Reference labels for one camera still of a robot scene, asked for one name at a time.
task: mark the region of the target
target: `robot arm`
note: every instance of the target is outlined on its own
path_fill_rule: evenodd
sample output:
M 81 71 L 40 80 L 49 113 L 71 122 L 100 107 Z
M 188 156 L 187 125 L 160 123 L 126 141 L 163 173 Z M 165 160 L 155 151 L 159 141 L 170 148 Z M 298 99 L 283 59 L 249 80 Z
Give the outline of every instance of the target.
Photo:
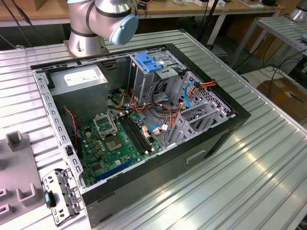
M 297 7 L 288 15 L 295 22 L 304 22 L 307 16 L 307 0 L 301 0 Z
M 138 19 L 129 0 L 68 0 L 69 50 L 77 57 L 103 54 L 104 39 L 122 46 L 135 34 Z

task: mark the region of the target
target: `metal workbench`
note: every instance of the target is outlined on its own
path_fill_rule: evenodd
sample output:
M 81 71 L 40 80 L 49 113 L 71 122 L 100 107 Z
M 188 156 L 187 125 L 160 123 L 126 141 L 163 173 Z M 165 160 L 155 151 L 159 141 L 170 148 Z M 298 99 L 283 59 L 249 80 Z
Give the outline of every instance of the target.
M 258 26 L 263 29 L 263 32 L 259 36 L 255 45 L 250 50 L 250 53 L 252 53 L 259 46 L 261 40 L 265 37 L 265 35 L 267 33 L 270 33 L 288 44 L 288 47 L 281 54 L 281 58 L 277 65 L 280 64 L 287 57 L 291 47 L 296 49 L 298 52 L 302 52 L 302 54 L 304 55 L 307 54 L 307 42 L 302 40 L 302 35 L 307 34 L 307 22 L 297 23 L 287 18 L 286 16 L 272 18 L 256 18 L 247 33 L 245 34 L 245 37 L 243 38 L 239 47 L 237 48 L 235 56 L 230 65 L 231 67 L 234 67 L 234 65 L 236 64 L 247 42 L 254 34 L 254 31 Z
M 218 153 L 95 229 L 294 229 L 307 213 L 307 132 L 187 33 L 139 34 L 107 48 L 163 43 L 175 44 L 252 116 Z M 0 52 L 0 138 L 27 132 L 41 177 L 65 163 L 29 66 L 69 58 L 64 45 Z M 46 228 L 55 227 L 45 205 L 0 227 Z M 89 228 L 82 211 L 60 229 Z

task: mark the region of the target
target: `green motherboard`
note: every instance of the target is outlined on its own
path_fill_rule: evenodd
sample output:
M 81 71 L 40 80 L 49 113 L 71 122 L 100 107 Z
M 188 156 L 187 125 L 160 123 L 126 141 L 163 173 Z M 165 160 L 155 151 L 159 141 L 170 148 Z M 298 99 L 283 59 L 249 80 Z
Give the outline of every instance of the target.
M 154 136 L 149 138 L 144 136 L 142 127 L 146 126 L 148 129 L 149 127 L 136 112 L 131 113 L 129 118 L 129 121 L 133 121 L 137 131 L 143 135 L 151 148 L 151 151 L 146 152 L 146 154 L 138 151 L 134 144 L 138 144 L 137 140 L 133 139 L 135 137 L 129 136 L 128 132 L 131 134 L 131 130 L 125 130 L 124 127 L 127 129 L 127 126 L 120 121 L 120 117 L 113 119 L 117 134 L 108 135 L 104 140 L 101 138 L 94 122 L 78 129 L 82 145 L 82 154 L 78 155 L 83 167 L 83 179 L 87 187 L 162 150 L 161 144 Z M 112 128 L 108 119 L 101 119 L 96 123 L 99 126 L 100 133 Z

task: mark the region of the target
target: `blue drive bay latch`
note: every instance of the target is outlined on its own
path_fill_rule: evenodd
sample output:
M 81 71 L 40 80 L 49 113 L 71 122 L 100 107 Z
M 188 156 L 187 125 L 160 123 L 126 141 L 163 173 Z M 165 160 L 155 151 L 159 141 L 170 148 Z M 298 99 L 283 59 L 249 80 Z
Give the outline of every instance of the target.
M 161 66 L 159 66 L 154 59 L 149 56 L 148 54 L 142 53 L 142 54 L 136 54 L 135 55 L 137 61 L 146 69 L 148 73 L 159 71 L 162 69 Z

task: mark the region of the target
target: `wooden shelf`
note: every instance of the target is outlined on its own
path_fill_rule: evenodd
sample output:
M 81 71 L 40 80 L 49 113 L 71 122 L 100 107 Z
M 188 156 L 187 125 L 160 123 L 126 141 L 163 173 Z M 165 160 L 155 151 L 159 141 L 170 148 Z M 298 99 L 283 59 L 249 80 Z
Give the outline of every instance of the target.
M 275 9 L 283 9 L 283 6 L 278 5 Z M 11 11 L 18 20 L 22 20 L 14 7 L 10 7 Z M 153 1 L 149 2 L 147 6 L 147 14 L 173 14 L 173 13 L 202 13 L 205 12 L 206 7 L 201 7 L 195 3 L 187 3 L 186 5 L 179 6 L 172 0 L 166 2 Z M 232 0 L 226 3 L 224 7 L 217 7 L 215 12 L 246 12 L 255 11 L 259 9 L 249 8 L 237 0 Z M 30 19 L 60 19 L 69 18 L 68 5 L 66 0 L 47 0 L 45 4 L 38 11 L 25 11 Z M 139 14 L 144 15 L 145 12 L 139 9 Z M 13 18 L 8 11 L 0 4 L 0 21 L 11 21 Z

